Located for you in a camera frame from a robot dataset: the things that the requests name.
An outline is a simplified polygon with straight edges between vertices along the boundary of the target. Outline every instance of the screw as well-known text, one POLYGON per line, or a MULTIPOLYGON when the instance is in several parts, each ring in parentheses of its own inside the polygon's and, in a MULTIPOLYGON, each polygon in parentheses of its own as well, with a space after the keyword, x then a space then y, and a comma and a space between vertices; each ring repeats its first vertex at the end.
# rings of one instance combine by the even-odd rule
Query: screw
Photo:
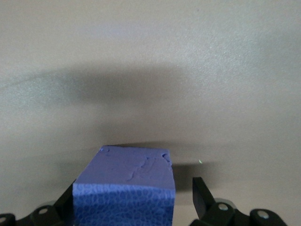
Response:
POLYGON ((40 209, 40 210, 39 210, 39 214, 44 214, 44 213, 46 213, 47 211, 48 211, 47 208, 40 209))
POLYGON ((0 223, 3 223, 4 221, 6 221, 6 217, 1 217, 0 218, 0 223))
POLYGON ((229 209, 224 203, 218 204, 218 208, 223 211, 227 211, 229 209))
POLYGON ((257 214, 258 214, 259 217, 261 217, 263 219, 268 219, 269 218, 269 215, 266 211, 259 210, 259 211, 257 211, 257 214))

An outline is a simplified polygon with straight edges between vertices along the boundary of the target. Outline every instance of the blue sponge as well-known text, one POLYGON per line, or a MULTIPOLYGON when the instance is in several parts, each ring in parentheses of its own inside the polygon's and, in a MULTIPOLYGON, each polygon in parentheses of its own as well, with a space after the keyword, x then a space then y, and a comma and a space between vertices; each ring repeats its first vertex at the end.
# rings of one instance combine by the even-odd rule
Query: blue sponge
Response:
POLYGON ((73 183, 80 226, 171 226, 174 198, 166 149, 103 146, 73 183))

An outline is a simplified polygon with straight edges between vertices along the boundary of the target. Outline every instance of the blue foam block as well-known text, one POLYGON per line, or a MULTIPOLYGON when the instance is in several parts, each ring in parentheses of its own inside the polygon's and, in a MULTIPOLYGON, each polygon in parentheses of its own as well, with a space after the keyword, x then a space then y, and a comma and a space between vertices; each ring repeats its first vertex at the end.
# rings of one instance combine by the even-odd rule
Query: blue foam block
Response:
POLYGON ((166 149, 103 146, 73 183, 80 226, 171 226, 175 186, 166 149))

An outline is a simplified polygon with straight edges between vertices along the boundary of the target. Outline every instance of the gray background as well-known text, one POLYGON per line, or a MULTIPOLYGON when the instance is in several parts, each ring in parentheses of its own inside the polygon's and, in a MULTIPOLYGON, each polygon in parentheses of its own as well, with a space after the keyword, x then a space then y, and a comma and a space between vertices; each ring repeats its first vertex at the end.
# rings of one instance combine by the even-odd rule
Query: gray background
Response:
POLYGON ((108 144, 169 148, 174 226, 214 197, 301 217, 301 1, 1 1, 0 212, 108 144))

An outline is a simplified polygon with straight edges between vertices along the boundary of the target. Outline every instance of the metal bolt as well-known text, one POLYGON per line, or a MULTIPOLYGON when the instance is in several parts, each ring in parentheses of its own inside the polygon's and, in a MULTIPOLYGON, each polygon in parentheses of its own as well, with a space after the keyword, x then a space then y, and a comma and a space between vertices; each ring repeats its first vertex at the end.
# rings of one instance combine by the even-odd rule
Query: metal bolt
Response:
POLYGON ((218 204, 218 208, 223 211, 227 211, 229 209, 224 203, 218 204))
POLYGON ((257 214, 258 214, 259 217, 261 217, 263 219, 268 219, 269 218, 269 215, 266 211, 259 210, 259 211, 257 211, 257 214))
POLYGON ((47 208, 40 209, 40 210, 39 210, 39 214, 44 214, 44 213, 46 213, 47 211, 48 211, 47 208))
POLYGON ((0 218, 0 223, 3 223, 4 221, 6 221, 6 217, 1 217, 0 218))

